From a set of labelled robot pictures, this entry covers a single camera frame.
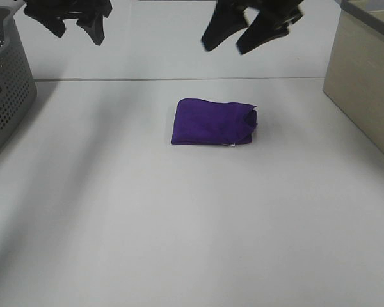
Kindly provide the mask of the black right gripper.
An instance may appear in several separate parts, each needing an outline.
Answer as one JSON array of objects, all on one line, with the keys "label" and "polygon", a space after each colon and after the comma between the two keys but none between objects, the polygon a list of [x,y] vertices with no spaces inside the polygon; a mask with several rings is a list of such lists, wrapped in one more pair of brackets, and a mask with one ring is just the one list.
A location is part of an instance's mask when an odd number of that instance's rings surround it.
[{"label": "black right gripper", "polygon": [[201,38],[202,45],[206,51],[213,51],[228,37],[247,28],[244,11],[253,8],[260,14],[236,43],[239,53],[246,54],[265,43],[287,36],[289,23],[294,24],[303,16],[301,3],[297,0],[217,1]]}]

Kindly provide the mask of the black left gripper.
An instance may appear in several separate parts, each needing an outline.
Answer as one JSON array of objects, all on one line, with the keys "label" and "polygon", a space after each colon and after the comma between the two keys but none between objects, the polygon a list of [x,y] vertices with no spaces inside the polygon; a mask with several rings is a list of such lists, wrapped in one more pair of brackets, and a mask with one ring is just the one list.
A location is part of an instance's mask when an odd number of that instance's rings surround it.
[{"label": "black left gripper", "polygon": [[104,40],[103,16],[111,13],[111,1],[77,0],[77,1],[26,1],[30,8],[24,14],[41,23],[52,34],[61,38],[65,31],[65,23],[55,15],[68,13],[94,13],[81,17],[76,24],[100,46]]}]

